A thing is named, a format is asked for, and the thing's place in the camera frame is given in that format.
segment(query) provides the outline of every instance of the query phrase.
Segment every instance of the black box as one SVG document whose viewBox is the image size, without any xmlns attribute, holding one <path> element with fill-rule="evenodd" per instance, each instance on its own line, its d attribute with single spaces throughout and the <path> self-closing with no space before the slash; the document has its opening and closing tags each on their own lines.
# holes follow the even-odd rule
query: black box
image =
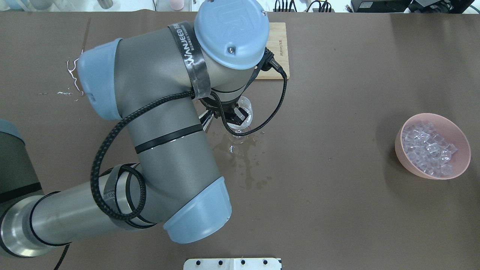
<svg viewBox="0 0 480 270">
<path fill-rule="evenodd" d="M 403 12 L 411 0 L 351 0 L 354 12 Z"/>
</svg>

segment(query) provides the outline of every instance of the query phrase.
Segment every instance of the cutting board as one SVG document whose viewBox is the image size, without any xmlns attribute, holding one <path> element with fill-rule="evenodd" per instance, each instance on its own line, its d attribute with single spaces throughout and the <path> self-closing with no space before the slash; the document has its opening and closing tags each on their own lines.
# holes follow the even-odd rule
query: cutting board
<svg viewBox="0 0 480 270">
<path fill-rule="evenodd" d="M 290 78 L 288 65 L 287 28 L 285 23 L 270 23 L 270 35 L 267 48 L 275 54 L 275 60 L 283 67 L 287 78 Z M 273 68 L 269 71 L 260 71 L 257 79 L 282 79 L 282 76 Z"/>
</svg>

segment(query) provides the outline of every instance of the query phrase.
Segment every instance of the tabletop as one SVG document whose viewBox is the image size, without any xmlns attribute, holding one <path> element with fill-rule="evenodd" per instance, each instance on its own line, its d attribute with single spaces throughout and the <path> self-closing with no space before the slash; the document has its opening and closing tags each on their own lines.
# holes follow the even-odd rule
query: tabletop
<svg viewBox="0 0 480 270">
<path fill-rule="evenodd" d="M 95 114 L 67 65 L 82 49 L 194 16 L 0 13 L 0 118 L 17 125 L 45 193 L 87 182 L 115 124 Z M 61 269 L 182 269 L 187 258 L 238 257 L 282 258 L 286 270 L 480 268 L 480 16 L 269 18 L 287 26 L 283 106 L 243 144 L 231 143 L 219 120 L 207 133 L 230 194 L 230 220 L 187 245 L 170 241 L 161 225 L 77 241 Z M 275 108 L 281 86 L 263 80 L 247 90 L 253 126 Z M 465 133 L 472 159 L 463 175 L 427 180 L 399 163 L 396 134 L 421 112 Z M 125 132 L 104 167 L 135 161 Z M 52 269 L 60 255 L 59 248 L 0 258 L 0 268 Z"/>
</svg>

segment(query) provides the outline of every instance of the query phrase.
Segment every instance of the blue joint cap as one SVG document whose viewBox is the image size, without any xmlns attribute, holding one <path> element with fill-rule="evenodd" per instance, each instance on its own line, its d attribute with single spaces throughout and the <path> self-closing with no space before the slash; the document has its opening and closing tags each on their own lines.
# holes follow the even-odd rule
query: blue joint cap
<svg viewBox="0 0 480 270">
<path fill-rule="evenodd" d="M 270 32 L 267 12 L 256 0 L 205 1 L 194 26 L 208 56 L 238 70 L 250 69 L 260 62 Z"/>
<path fill-rule="evenodd" d="M 78 75 L 90 104 L 105 120 L 120 120 L 115 99 L 115 54 L 122 38 L 85 51 L 77 62 Z"/>
<path fill-rule="evenodd" d="M 25 141 L 20 136 L 20 132 L 18 132 L 17 127 L 7 120 L 0 119 L 0 132 L 13 135 L 21 139 L 22 142 L 25 144 Z"/>
<path fill-rule="evenodd" d="M 175 213 L 163 228 L 173 242 L 187 244 L 218 231 L 231 214 L 225 179 L 220 177 Z"/>
</svg>

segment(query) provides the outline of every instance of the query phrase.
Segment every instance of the pink bowl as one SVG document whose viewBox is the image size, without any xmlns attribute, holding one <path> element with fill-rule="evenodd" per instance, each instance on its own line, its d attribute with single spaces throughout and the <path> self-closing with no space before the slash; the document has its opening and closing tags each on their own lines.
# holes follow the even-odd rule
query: pink bowl
<svg viewBox="0 0 480 270">
<path fill-rule="evenodd" d="M 445 139 L 445 141 L 454 144 L 458 151 L 452 155 L 450 163 L 453 165 L 453 173 L 448 176 L 433 177 L 421 171 L 408 159 L 403 150 L 402 133 L 405 126 L 413 125 L 418 122 L 432 123 L 437 132 Z M 452 179 L 461 175 L 470 164 L 471 151 L 465 134 L 450 120 L 443 116 L 433 113 L 420 113 L 408 119 L 398 132 L 395 139 L 395 153 L 400 163 L 411 173 L 428 179 Z"/>
</svg>

